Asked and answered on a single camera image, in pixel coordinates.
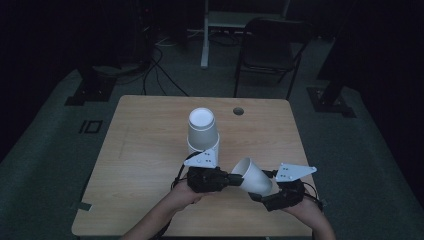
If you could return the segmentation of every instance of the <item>black chair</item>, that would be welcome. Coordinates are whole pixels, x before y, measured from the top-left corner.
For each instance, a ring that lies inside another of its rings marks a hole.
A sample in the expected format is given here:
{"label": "black chair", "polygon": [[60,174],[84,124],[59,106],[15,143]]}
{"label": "black chair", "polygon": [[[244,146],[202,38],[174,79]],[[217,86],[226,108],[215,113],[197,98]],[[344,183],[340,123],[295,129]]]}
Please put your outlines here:
{"label": "black chair", "polygon": [[306,22],[267,18],[249,21],[243,31],[233,97],[237,97],[241,71],[281,74],[278,83],[293,71],[286,95],[289,100],[302,53],[312,38],[312,26]]}

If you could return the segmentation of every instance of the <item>upside-down cup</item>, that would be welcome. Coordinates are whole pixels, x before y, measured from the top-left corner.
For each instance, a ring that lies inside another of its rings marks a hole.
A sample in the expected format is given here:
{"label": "upside-down cup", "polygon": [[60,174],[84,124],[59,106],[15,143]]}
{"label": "upside-down cup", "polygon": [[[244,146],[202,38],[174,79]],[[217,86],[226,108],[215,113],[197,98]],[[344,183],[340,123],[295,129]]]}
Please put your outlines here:
{"label": "upside-down cup", "polygon": [[187,143],[189,153],[213,149],[218,157],[219,133],[211,110],[196,108],[190,113]]}
{"label": "upside-down cup", "polygon": [[246,192],[268,196],[272,190],[272,182],[267,175],[249,157],[240,160],[234,167],[233,174],[243,176],[240,188]]}

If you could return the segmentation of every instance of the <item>table leg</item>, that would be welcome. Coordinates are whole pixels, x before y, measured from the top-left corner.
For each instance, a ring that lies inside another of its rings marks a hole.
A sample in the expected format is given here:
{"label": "table leg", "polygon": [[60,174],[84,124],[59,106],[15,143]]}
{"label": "table leg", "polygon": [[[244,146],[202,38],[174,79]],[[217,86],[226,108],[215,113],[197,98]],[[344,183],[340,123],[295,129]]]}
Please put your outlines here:
{"label": "table leg", "polygon": [[200,67],[206,69],[208,68],[209,58],[209,0],[205,0],[205,18],[203,30],[203,51]]}

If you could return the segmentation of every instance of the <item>human hand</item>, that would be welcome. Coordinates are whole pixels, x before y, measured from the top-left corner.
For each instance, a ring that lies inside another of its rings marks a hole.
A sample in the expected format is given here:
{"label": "human hand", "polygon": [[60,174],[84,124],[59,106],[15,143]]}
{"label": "human hand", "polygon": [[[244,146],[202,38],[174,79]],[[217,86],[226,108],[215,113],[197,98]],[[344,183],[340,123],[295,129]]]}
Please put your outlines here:
{"label": "human hand", "polygon": [[190,204],[197,203],[202,197],[212,193],[195,193],[188,185],[187,180],[181,180],[172,190],[165,196],[168,207],[175,211],[181,211]]}

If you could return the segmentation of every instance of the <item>floor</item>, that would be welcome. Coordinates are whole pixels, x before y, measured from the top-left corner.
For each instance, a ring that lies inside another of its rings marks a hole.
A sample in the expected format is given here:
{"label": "floor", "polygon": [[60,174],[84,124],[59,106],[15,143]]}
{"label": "floor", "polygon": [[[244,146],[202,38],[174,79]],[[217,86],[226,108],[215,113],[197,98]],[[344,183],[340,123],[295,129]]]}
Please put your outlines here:
{"label": "floor", "polygon": [[[71,232],[75,203],[82,197],[122,95],[184,96],[182,89],[190,96],[232,97],[237,44],[234,39],[213,36],[209,67],[201,69],[200,39],[192,37],[185,47],[162,41],[157,45],[160,51],[154,52],[160,68],[147,76],[118,78],[107,102],[65,106],[81,82],[76,71],[65,77],[0,165],[0,239],[77,238]],[[326,204],[325,214],[338,239],[423,239],[423,209],[359,93],[349,88],[342,91],[356,118],[313,109],[306,88],[328,84],[316,76],[330,48],[331,42],[320,39],[308,46],[290,99],[308,161],[319,169],[314,180]],[[124,70],[132,67],[125,65]],[[98,70],[117,71],[108,67]],[[287,81],[277,84],[276,80],[242,75],[238,97],[282,98]],[[81,132],[84,121],[101,121],[99,132]]]}

